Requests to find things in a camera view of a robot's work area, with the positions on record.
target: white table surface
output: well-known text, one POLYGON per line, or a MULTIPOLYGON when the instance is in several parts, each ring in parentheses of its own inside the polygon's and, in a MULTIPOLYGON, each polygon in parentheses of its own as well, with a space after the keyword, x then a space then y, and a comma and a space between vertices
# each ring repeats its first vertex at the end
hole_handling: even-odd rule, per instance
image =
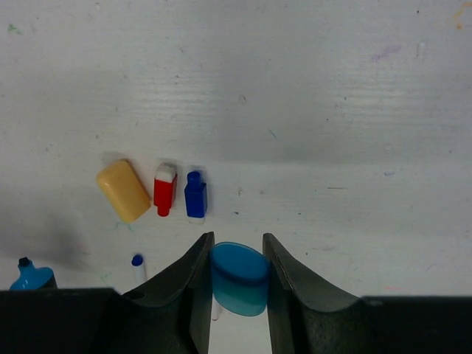
MULTIPOLYGON (((126 291, 134 252, 153 275, 214 231, 259 250, 272 232, 359 296, 472 293, 470 5, 3 1, 3 288, 26 255, 61 287, 126 291), (181 168, 170 217, 119 223, 94 178, 120 157, 150 192, 159 162, 181 168)), ((210 341, 269 353, 266 315, 225 313, 210 341)))

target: blue plastic piece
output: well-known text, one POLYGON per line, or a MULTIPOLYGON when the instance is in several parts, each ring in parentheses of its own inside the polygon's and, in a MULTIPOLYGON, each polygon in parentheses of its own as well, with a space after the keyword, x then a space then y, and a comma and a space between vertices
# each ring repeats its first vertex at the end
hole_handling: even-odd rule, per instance
POLYGON ((202 181, 201 173, 192 171, 187 175, 185 204, 189 218, 205 218, 207 213, 207 184, 202 181))
POLYGON ((210 253, 213 294, 225 309, 257 316, 266 308, 269 262, 255 249, 233 242, 216 244, 210 253))
POLYGON ((134 266, 134 267, 139 267, 143 262, 144 262, 144 258, 142 257, 142 255, 140 254, 137 254, 133 257, 133 259, 131 260, 131 265, 134 266))
POLYGON ((28 258, 20 258, 18 261, 20 277, 10 290, 35 290, 40 288, 56 288, 54 272, 51 268, 36 268, 28 258))

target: red plastic piece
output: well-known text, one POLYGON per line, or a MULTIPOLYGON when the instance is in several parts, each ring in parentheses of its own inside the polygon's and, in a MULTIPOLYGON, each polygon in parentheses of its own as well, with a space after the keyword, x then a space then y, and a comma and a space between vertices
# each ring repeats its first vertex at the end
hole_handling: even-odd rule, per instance
POLYGON ((177 172, 174 167, 162 164, 154 178, 154 205, 157 215, 168 216, 176 199, 177 172))

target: blue translucent cup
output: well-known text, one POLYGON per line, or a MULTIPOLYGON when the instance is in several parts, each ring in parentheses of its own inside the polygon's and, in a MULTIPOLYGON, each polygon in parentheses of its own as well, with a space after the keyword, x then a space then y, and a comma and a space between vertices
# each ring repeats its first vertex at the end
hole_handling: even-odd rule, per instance
POLYGON ((212 248, 210 260, 216 301, 238 315, 261 314, 267 304, 267 259, 248 246, 222 242, 212 248))

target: black cap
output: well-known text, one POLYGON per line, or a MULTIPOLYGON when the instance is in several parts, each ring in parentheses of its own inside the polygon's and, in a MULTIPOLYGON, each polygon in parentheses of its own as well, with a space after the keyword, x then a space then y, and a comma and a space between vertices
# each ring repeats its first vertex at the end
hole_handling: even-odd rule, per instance
POLYGON ((20 267, 27 267, 29 266, 31 261, 28 259, 28 257, 23 257, 18 260, 18 265, 20 267))

